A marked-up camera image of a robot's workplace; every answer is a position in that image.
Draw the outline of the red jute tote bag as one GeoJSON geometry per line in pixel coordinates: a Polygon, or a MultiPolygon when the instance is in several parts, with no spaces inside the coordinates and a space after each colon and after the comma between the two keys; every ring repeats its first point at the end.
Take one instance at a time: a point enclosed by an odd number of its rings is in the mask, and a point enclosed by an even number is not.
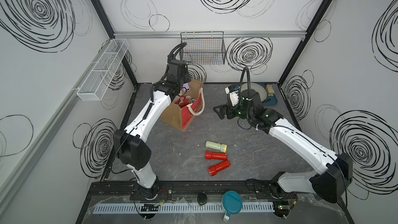
{"type": "Polygon", "coordinates": [[[189,96],[194,102],[182,102],[181,106],[175,100],[170,106],[166,108],[161,114],[161,120],[170,125],[171,127],[179,130],[186,131],[190,123],[196,116],[199,116],[205,109],[205,99],[203,92],[203,83],[192,79],[188,86],[190,90],[184,95],[189,96]]]}

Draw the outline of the green flashlight horizontal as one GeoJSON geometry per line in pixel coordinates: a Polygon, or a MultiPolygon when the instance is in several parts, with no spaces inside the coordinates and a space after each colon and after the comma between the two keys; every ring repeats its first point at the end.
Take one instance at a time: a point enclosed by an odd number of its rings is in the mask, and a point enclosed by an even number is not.
{"type": "Polygon", "coordinates": [[[216,142],[212,142],[212,141],[207,141],[205,146],[206,146],[206,148],[214,149],[214,150],[220,151],[222,153],[226,153],[227,152],[227,145],[226,144],[221,144],[221,143],[216,143],[216,142]]]}

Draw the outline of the purple flashlight horizontal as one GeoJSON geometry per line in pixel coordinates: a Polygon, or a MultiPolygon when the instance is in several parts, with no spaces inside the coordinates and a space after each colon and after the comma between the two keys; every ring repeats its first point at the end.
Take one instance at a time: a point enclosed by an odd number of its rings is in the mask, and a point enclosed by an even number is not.
{"type": "Polygon", "coordinates": [[[186,94],[188,91],[190,91],[190,86],[188,83],[183,84],[182,88],[181,88],[181,92],[183,94],[186,94]]]}

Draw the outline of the red flashlight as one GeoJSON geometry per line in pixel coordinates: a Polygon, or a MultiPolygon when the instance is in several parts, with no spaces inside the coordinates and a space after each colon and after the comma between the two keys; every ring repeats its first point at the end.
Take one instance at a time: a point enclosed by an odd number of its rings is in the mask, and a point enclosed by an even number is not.
{"type": "Polygon", "coordinates": [[[215,176],[217,175],[219,172],[229,168],[231,166],[230,161],[225,160],[215,166],[212,166],[210,168],[208,168],[208,173],[210,176],[215,176]]]}
{"type": "Polygon", "coordinates": [[[192,104],[192,97],[190,96],[182,96],[178,99],[177,102],[175,102],[176,105],[178,105],[180,108],[184,108],[188,106],[189,104],[192,104]]]}
{"type": "Polygon", "coordinates": [[[212,152],[212,151],[207,151],[205,153],[205,159],[206,160],[221,160],[221,161],[226,161],[228,160],[228,155],[226,153],[222,152],[212,152]]]}

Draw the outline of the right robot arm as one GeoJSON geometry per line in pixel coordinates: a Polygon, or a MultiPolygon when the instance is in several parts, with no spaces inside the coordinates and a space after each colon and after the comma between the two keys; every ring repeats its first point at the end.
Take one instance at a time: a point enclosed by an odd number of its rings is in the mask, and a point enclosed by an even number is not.
{"type": "Polygon", "coordinates": [[[251,127],[283,142],[312,167],[311,172],[280,172],[274,177],[280,191],[317,194],[330,203],[339,201],[353,179],[353,161],[348,154],[337,154],[320,145],[278,111],[266,108],[256,90],[241,91],[233,85],[225,91],[228,102],[214,107],[220,119],[246,119],[251,127]]]}

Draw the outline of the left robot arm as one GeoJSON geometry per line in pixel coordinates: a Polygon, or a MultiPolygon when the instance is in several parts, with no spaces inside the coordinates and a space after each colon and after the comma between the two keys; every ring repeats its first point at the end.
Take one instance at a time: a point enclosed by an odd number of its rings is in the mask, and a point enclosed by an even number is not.
{"type": "Polygon", "coordinates": [[[116,157],[127,166],[145,198],[154,199],[159,179],[150,165],[151,149],[146,144],[150,131],[164,110],[180,94],[184,84],[191,81],[185,62],[172,60],[165,75],[150,88],[150,99],[137,117],[124,129],[113,134],[116,157]]]}

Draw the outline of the grey round plate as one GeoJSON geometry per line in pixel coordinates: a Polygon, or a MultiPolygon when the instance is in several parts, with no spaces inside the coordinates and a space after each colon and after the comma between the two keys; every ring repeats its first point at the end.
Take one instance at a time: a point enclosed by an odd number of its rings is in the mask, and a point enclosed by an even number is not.
{"type": "Polygon", "coordinates": [[[250,90],[248,90],[248,84],[244,83],[241,86],[239,97],[243,101],[247,100],[249,96],[251,96],[254,103],[262,103],[267,97],[267,92],[264,87],[256,83],[251,83],[250,90]]]}

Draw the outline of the teal tray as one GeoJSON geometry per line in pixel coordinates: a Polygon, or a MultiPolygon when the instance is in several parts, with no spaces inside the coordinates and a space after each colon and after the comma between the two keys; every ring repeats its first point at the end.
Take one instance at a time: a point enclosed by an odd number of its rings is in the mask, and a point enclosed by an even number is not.
{"type": "MultiPolygon", "coordinates": [[[[266,85],[268,85],[268,84],[266,84],[266,83],[262,83],[262,84],[261,84],[261,86],[263,86],[264,89],[266,88],[266,85]]],[[[277,103],[278,103],[278,101],[277,101],[277,98],[276,98],[276,93],[275,93],[274,96],[268,96],[268,95],[267,95],[267,97],[265,98],[265,100],[262,101],[262,104],[265,105],[265,106],[272,106],[272,105],[276,105],[277,103]]]]}

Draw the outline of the small yellowish jar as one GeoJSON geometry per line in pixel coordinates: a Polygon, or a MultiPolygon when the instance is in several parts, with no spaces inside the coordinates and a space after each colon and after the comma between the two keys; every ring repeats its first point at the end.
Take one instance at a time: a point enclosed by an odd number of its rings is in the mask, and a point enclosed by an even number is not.
{"type": "Polygon", "coordinates": [[[275,95],[275,91],[273,89],[273,86],[271,84],[266,85],[266,91],[267,91],[267,95],[268,96],[274,96],[275,95]]]}

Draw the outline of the red flashlight bottom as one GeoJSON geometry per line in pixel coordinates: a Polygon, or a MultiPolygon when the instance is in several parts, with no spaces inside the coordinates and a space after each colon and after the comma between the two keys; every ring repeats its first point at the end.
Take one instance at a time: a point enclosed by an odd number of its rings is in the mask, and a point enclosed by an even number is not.
{"type": "Polygon", "coordinates": [[[219,172],[229,168],[231,166],[230,161],[225,160],[215,166],[212,166],[210,168],[208,168],[208,173],[210,176],[215,176],[217,175],[219,172]]]}

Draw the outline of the teal round lid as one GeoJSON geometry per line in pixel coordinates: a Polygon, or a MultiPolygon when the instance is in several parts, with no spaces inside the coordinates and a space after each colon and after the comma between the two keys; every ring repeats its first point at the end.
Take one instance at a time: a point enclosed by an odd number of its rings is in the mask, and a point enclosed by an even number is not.
{"type": "Polygon", "coordinates": [[[225,211],[223,221],[227,222],[231,215],[239,214],[243,208],[241,196],[235,191],[228,191],[222,197],[222,207],[225,211]]]}

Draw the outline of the black round knob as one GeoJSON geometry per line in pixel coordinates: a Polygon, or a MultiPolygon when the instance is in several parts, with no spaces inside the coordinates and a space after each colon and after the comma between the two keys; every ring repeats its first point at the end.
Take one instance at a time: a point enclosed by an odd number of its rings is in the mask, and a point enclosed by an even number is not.
{"type": "Polygon", "coordinates": [[[207,203],[208,197],[207,194],[204,192],[201,192],[198,194],[197,196],[197,203],[202,206],[205,205],[207,203]]]}

